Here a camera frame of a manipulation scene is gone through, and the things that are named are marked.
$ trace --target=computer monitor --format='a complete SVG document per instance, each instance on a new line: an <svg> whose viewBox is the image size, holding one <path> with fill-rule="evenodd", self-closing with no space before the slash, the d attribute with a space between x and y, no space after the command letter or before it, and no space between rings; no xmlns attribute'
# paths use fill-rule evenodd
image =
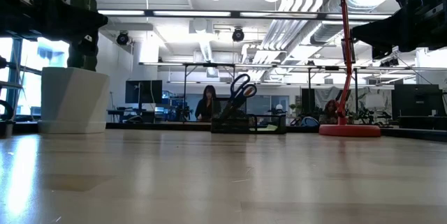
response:
<svg viewBox="0 0 447 224"><path fill-rule="evenodd" d="M161 80L127 81L126 103L138 103L141 110L143 103L161 103Z"/></svg>
<svg viewBox="0 0 447 224"><path fill-rule="evenodd" d="M442 91L437 84L395 84L393 96L393 119L399 116L430 116L436 110L445 116Z"/></svg>

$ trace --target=fluorescent light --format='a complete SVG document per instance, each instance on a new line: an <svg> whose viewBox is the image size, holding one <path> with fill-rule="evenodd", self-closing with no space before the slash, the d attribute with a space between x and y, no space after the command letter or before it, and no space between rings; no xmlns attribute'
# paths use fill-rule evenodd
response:
<svg viewBox="0 0 447 224"><path fill-rule="evenodd" d="M150 66L182 66L181 63L140 63L141 65L150 65Z"/></svg>
<svg viewBox="0 0 447 224"><path fill-rule="evenodd" d="M343 25L343 21L322 21L322 23L327 25ZM368 22L349 21L349 25L364 25L367 23Z"/></svg>
<svg viewBox="0 0 447 224"><path fill-rule="evenodd" d="M271 17L271 18L286 18L286 19L315 19L317 14L314 13L287 13L287 12L241 12L240 17Z"/></svg>
<svg viewBox="0 0 447 224"><path fill-rule="evenodd" d="M173 17L230 17L229 11L177 11L177 10L158 10L154 11L155 16L173 16Z"/></svg>
<svg viewBox="0 0 447 224"><path fill-rule="evenodd" d="M360 20L360 21L378 21L383 20L391 15L384 15L384 14L348 14L348 17L350 20ZM342 14L327 14L326 19L333 19L333 20L343 20Z"/></svg>
<svg viewBox="0 0 447 224"><path fill-rule="evenodd" d="M282 81L279 81L279 80L264 80L264 82L275 83L275 84L284 84Z"/></svg>
<svg viewBox="0 0 447 224"><path fill-rule="evenodd" d="M271 68L272 64L236 64L236 67Z"/></svg>
<svg viewBox="0 0 447 224"><path fill-rule="evenodd" d="M278 68L308 68L308 66L287 66L287 65L281 65L278 66Z"/></svg>
<svg viewBox="0 0 447 224"><path fill-rule="evenodd" d="M200 82L201 84L231 84L227 82Z"/></svg>
<svg viewBox="0 0 447 224"><path fill-rule="evenodd" d="M256 83L256 85L275 85L275 86L280 86L280 85L285 85L282 83Z"/></svg>
<svg viewBox="0 0 447 224"><path fill-rule="evenodd" d="M102 15L145 15L143 10L98 10Z"/></svg>
<svg viewBox="0 0 447 224"><path fill-rule="evenodd" d="M184 81L167 81L168 84L184 84ZM186 81L187 84L197 84L197 82Z"/></svg>

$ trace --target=table surface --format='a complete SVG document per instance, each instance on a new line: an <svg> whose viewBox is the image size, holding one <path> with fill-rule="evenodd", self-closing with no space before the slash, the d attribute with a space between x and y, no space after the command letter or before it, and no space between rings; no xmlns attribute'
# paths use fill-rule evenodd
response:
<svg viewBox="0 0 447 224"><path fill-rule="evenodd" d="M0 223L8 224L447 219L447 145L405 138L20 135L0 141L0 167Z"/></svg>

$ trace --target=woman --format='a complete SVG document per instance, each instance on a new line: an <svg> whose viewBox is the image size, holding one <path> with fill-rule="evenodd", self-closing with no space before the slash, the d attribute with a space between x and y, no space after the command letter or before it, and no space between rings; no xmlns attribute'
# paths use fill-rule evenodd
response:
<svg viewBox="0 0 447 224"><path fill-rule="evenodd" d="M337 101L329 100L324 108L324 113L320 115L320 124L338 124L337 108Z"/></svg>
<svg viewBox="0 0 447 224"><path fill-rule="evenodd" d="M219 113L221 110L220 103L216 103L213 108L212 101L216 98L216 89L212 85L205 87L203 98L197 104L196 118L202 122L211 121L213 113Z"/></svg>

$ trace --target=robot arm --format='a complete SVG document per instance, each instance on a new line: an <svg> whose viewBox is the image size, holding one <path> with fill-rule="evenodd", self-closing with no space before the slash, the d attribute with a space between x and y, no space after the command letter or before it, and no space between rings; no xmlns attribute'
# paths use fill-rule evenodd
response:
<svg viewBox="0 0 447 224"><path fill-rule="evenodd" d="M447 0L396 0L400 9L391 17L358 26L352 36L373 47L373 58L393 51L410 52L417 47L431 50L447 46Z"/></svg>
<svg viewBox="0 0 447 224"><path fill-rule="evenodd" d="M96 50L90 34L107 23L106 16L70 6L66 0L0 0L0 36L64 40L89 54Z"/></svg>

